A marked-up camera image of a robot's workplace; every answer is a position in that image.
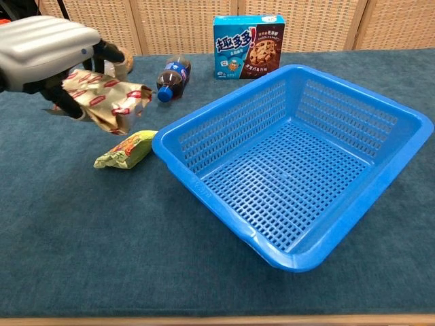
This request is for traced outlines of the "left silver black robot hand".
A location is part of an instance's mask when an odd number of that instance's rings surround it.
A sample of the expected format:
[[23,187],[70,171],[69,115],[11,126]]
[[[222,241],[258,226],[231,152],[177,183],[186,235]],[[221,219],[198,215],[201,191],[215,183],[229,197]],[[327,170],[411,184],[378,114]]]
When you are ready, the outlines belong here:
[[1,25],[1,91],[41,93],[69,117],[83,111],[63,89],[78,64],[104,72],[104,62],[124,62],[124,54],[96,29],[65,18],[31,16]]

